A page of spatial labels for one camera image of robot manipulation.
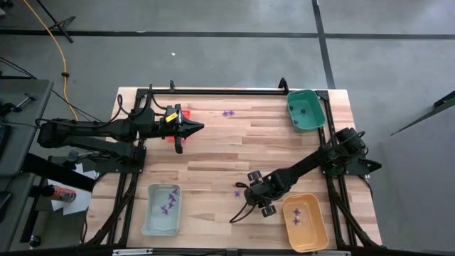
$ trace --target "orange cable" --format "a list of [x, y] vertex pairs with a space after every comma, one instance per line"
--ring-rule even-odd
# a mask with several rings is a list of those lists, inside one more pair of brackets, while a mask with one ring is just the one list
[[[30, 6], [30, 4], [28, 4], [27, 0], [23, 0], [23, 2], [27, 5], [27, 7], [30, 9], [30, 11], [33, 12], [33, 14], [35, 14], [36, 18], [40, 21], [41, 25], [43, 25], [43, 27], [46, 29], [46, 31], [49, 33], [49, 36], [52, 38], [52, 40], [54, 40], [54, 43], [55, 45], [57, 46], [58, 48], [58, 51], [60, 51], [60, 55], [62, 56], [62, 61], [63, 61], [63, 72], [66, 73], [66, 60], [65, 60], [65, 55], [63, 55], [63, 51], [62, 51], [62, 48], [60, 47], [60, 45], [58, 44], [57, 40], [55, 39], [54, 35], [52, 34], [52, 32], [50, 32], [49, 28], [44, 24], [44, 22], [41, 20], [40, 16], [35, 12], [35, 10], [33, 10], [33, 8]], [[66, 87], [67, 87], [67, 81], [68, 81], [68, 78], [63, 76], [63, 96], [65, 96], [65, 100], [70, 103], [69, 99], [68, 99], [68, 96], [66, 95]], [[76, 114], [76, 111], [73, 109], [73, 107], [71, 107], [71, 105], [68, 104], [68, 107], [70, 108], [71, 112], [73, 113], [74, 115], [74, 118], [76, 119], [76, 121], [79, 121], [79, 119], [77, 118], [77, 114]]]

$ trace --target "wooden table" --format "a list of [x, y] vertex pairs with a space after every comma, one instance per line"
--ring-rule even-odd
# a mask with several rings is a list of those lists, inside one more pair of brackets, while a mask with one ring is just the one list
[[[119, 88], [125, 109], [133, 108], [137, 89]], [[336, 130], [353, 127], [347, 91], [329, 90], [329, 95]], [[263, 218], [260, 210], [255, 209], [239, 223], [229, 224], [229, 219], [245, 203], [243, 197], [235, 197], [235, 191], [242, 190], [234, 187], [236, 181], [248, 183], [247, 173], [250, 171], [261, 170], [262, 175], [266, 175], [275, 169], [291, 166], [319, 146], [316, 131], [294, 132], [286, 109], [286, 97], [157, 95], [156, 100], [160, 105], [181, 103], [183, 109], [191, 111], [191, 119], [204, 123], [205, 128], [184, 142], [183, 154], [175, 152], [173, 142], [162, 139], [146, 141], [146, 166], [139, 176], [128, 246], [290, 249], [282, 217], [282, 200], [274, 202], [277, 214], [273, 216]], [[224, 117], [225, 110], [235, 113]], [[87, 214], [87, 239], [100, 229], [112, 212], [118, 179], [119, 174], [107, 174], [96, 185]], [[141, 234], [147, 187], [154, 183], [176, 183], [182, 188], [181, 227], [173, 237]], [[369, 236], [380, 244], [368, 187], [356, 176], [347, 176], [346, 184], [352, 214]], [[327, 248], [335, 248], [326, 181], [319, 169], [301, 177], [287, 195], [300, 193], [312, 193], [319, 199], [329, 237]], [[348, 242], [344, 218], [340, 222], [343, 238]], [[117, 226], [116, 240], [121, 234], [122, 223], [123, 216]]]

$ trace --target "purple star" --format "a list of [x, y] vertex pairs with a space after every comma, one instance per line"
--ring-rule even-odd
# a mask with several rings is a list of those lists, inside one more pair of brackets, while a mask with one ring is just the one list
[[300, 224], [300, 220], [297, 217], [294, 218], [293, 222], [295, 225]]

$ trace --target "paper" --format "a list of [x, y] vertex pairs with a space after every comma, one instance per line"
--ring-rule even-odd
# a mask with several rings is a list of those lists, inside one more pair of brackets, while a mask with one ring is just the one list
[[[91, 179], [95, 179], [95, 176], [96, 176], [95, 171], [84, 172], [84, 168], [83, 168], [82, 164], [77, 164], [76, 169], [74, 171], [79, 174], [82, 174], [88, 178], [91, 178]], [[76, 191], [76, 199], [71, 203], [52, 200], [51, 201], [52, 209], [54, 211], [56, 211], [60, 208], [63, 208], [63, 215], [68, 215], [71, 213], [77, 213], [80, 211], [87, 210], [87, 207], [90, 205], [90, 199], [92, 199], [92, 194], [89, 191], [84, 191], [79, 188], [73, 188], [71, 186], [66, 186], [57, 181], [48, 180], [48, 183], [49, 183], [49, 185], [56, 185], [56, 186], [60, 186], [62, 188], [70, 188], [70, 189]]]

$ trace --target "orange plastic tray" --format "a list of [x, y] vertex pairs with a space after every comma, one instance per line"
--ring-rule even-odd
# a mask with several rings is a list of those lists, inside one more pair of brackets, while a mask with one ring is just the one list
[[317, 197], [288, 196], [283, 201], [283, 214], [292, 249], [311, 252], [327, 247], [328, 237]]

